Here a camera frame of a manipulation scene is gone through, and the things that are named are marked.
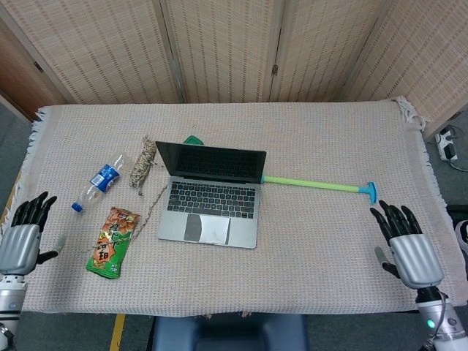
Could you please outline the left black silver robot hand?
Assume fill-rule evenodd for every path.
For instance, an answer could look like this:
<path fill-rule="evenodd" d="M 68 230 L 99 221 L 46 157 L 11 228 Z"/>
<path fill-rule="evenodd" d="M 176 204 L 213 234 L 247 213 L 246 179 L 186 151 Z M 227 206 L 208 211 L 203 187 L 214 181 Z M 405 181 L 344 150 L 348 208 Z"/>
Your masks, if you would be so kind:
<path fill-rule="evenodd" d="M 27 276 L 37 265 L 60 255 L 67 240 L 65 235 L 51 250 L 40 251 L 48 214 L 56 200 L 56 196 L 43 192 L 18 206 L 1 240 L 1 275 Z"/>

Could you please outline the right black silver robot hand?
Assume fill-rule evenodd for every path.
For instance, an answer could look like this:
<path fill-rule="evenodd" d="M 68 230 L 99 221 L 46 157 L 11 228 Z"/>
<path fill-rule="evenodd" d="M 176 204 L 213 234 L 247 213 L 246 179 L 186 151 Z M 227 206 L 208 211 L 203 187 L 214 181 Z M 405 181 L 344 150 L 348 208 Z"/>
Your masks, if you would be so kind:
<path fill-rule="evenodd" d="M 393 258 L 389 260 L 383 248 L 375 247 L 374 253 L 380 266 L 410 289 L 438 286 L 444 279 L 442 266 L 414 213 L 405 205 L 397 208 L 383 200 L 379 204 L 382 211 L 375 208 L 370 211 Z"/>

